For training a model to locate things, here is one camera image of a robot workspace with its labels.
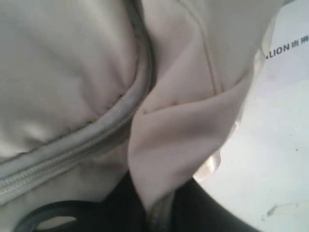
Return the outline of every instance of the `white surface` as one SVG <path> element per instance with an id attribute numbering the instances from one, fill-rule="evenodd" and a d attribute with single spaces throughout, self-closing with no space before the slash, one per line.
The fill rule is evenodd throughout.
<path id="1" fill-rule="evenodd" d="M 309 1 L 278 15 L 272 48 L 309 34 Z M 226 209 L 264 232 L 309 231 L 309 42 L 266 62 L 242 124 L 201 183 Z"/>

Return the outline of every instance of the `beige jacket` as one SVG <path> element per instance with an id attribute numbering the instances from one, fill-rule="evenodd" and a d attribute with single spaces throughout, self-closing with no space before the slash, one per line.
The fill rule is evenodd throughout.
<path id="1" fill-rule="evenodd" d="M 149 212 L 228 137 L 282 0 L 135 2 L 0 1 L 0 232 L 127 170 Z"/>

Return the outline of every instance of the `seam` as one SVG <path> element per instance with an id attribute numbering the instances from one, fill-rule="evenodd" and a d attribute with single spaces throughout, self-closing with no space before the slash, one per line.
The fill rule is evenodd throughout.
<path id="1" fill-rule="evenodd" d="M 206 36 L 203 33 L 203 29 L 202 26 L 198 20 L 198 18 L 193 14 L 192 10 L 190 9 L 190 7 L 184 3 L 182 0 L 177 0 L 177 2 L 189 13 L 189 15 L 195 20 L 195 22 L 197 23 L 200 33 L 201 33 L 201 37 L 203 40 L 203 50 L 206 56 L 206 60 L 209 66 L 209 70 L 210 70 L 210 75 L 211 75 L 211 82 L 212 82 L 212 87 L 213 87 L 213 91 L 215 95 L 218 95 L 222 92 L 224 92 L 224 88 L 223 85 L 221 83 L 221 80 L 219 79 L 217 72 L 215 72 L 214 70 L 214 64 L 211 61 L 211 56 L 210 56 L 210 51 L 209 51 L 209 42 L 207 41 Z"/>
<path id="2" fill-rule="evenodd" d="M 132 27 L 132 30 L 133 30 L 133 33 L 135 35 L 135 39 L 136 39 L 136 43 L 135 43 L 135 47 L 136 47 L 136 53 L 138 54 L 137 55 L 137 58 L 136 58 L 136 62 L 135 62 L 135 71 L 133 73 L 133 83 L 132 85 L 126 90 L 126 92 L 133 86 L 135 80 L 136 80 L 136 76 L 137 76 L 137 73 L 138 73 L 138 68 L 139 68 L 139 64 L 140 64 L 140 46 L 139 46 L 139 43 L 141 41 L 141 37 L 142 37 L 142 26 L 138 24 L 138 18 L 134 15 L 134 12 L 132 10 L 132 8 L 130 6 L 128 6 L 129 3 L 126 3 L 124 2 L 124 7 L 127 11 L 127 15 L 128 15 L 128 18 L 130 20 L 130 24 L 131 24 L 131 27 Z M 19 156 L 23 156 L 23 155 L 27 155 L 27 154 L 30 154 L 38 149 L 40 149 L 41 147 L 43 146 L 48 146 L 49 144 L 52 144 L 54 143 L 55 141 L 58 141 L 58 140 L 61 140 L 63 139 L 64 137 L 66 136 L 69 136 L 70 134 L 72 133 L 76 133 L 80 130 L 82 130 L 83 128 L 86 128 L 87 126 L 89 126 L 90 124 L 98 121 L 102 116 L 104 116 L 109 110 L 111 110 L 112 108 L 114 108 L 117 103 L 119 102 L 119 100 L 126 94 L 126 92 L 124 94 L 121 94 L 118 96 L 118 99 L 113 103 L 111 104 L 110 107 L 106 107 L 105 109 L 102 109 L 104 110 L 105 112 L 103 114 L 97 114 L 96 112 L 94 112 L 94 114 L 96 114 L 97 116 L 97 119 L 96 120 L 91 120 L 91 119 L 88 119 L 86 123 L 83 123 L 82 125 L 80 126 L 77 126 L 76 128 L 70 130 L 70 129 L 66 129 L 66 131 L 64 131 L 63 133 L 59 134 L 57 137 L 53 138 L 53 139 L 50 139 L 49 141 L 47 141 L 46 143 L 42 143 L 40 144 L 39 146 L 37 147 L 34 147 L 33 149 L 27 151 L 27 152 L 19 152 L 19 153 L 16 153 L 13 157 L 10 157 L 8 159 L 5 159 L 5 160 L 2 160 L 0 161 L 0 163 L 6 163 L 6 162 L 11 162 L 13 161 L 14 159 L 18 158 Z"/>

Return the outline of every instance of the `crease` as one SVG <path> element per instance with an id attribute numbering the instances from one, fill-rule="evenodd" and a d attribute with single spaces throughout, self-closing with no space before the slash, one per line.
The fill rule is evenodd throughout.
<path id="1" fill-rule="evenodd" d="M 189 15 L 194 19 L 194 21 L 196 22 L 196 24 L 199 27 L 199 31 L 201 33 L 201 37 L 202 37 L 202 40 L 203 40 L 203 43 L 202 43 L 203 50 L 204 50 L 206 60 L 207 60 L 207 64 L 208 64 L 209 70 L 210 70 L 212 88 L 213 88 L 214 94 L 218 95 L 218 94 L 224 92 L 224 88 L 223 88 L 222 82 L 221 82 L 220 78 L 218 77 L 218 75 L 215 75 L 216 72 L 214 71 L 214 64 L 211 61 L 211 56 L 210 56 L 211 53 L 209 51 L 209 42 L 208 42 L 206 36 L 203 33 L 204 30 L 203 30 L 203 28 L 202 28 L 202 26 L 199 22 L 199 19 L 193 14 L 190 7 L 188 7 L 187 4 L 184 3 L 182 0 L 177 0 L 177 2 L 179 3 L 179 5 L 181 5 L 189 13 Z"/>

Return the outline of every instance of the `black strap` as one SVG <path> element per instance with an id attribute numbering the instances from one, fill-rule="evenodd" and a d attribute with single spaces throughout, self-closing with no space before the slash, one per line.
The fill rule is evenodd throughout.
<path id="1" fill-rule="evenodd" d="M 145 232 L 146 213 L 129 173 L 101 203 L 65 201 L 43 206 L 26 216 L 14 232 L 38 232 L 37 226 L 55 217 L 77 220 L 40 232 Z"/>
<path id="2" fill-rule="evenodd" d="M 171 232 L 258 232 L 226 211 L 193 179 L 175 192 L 171 211 Z M 161 224 L 147 227 L 146 213 L 129 173 L 101 203 L 46 205 L 25 217 L 14 232 L 35 232 L 41 222 L 57 216 L 77 221 L 40 232 L 162 232 L 164 228 Z"/>

